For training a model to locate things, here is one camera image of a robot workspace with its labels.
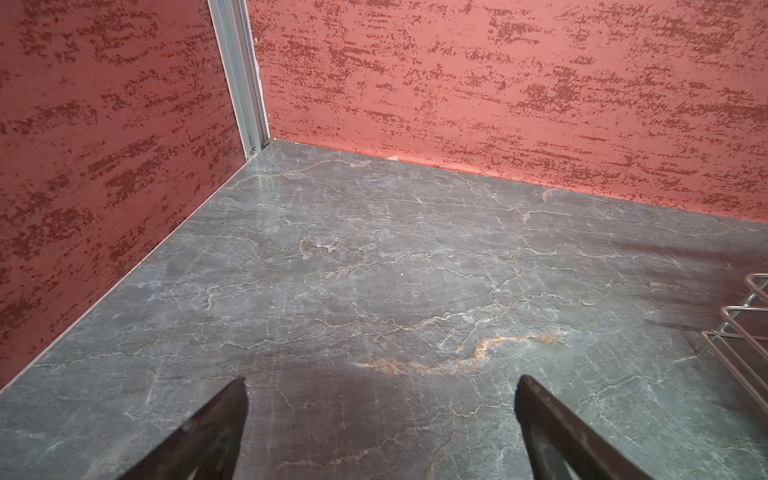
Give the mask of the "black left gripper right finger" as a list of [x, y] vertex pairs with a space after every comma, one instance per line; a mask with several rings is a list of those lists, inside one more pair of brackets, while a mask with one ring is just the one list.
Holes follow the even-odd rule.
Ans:
[[535, 479], [650, 477], [530, 375], [518, 381], [514, 412]]

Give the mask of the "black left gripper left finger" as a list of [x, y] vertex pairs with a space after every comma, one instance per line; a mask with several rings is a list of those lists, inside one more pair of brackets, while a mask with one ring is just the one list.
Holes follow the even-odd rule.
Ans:
[[248, 410], [245, 379], [238, 377], [121, 477], [231, 479]]

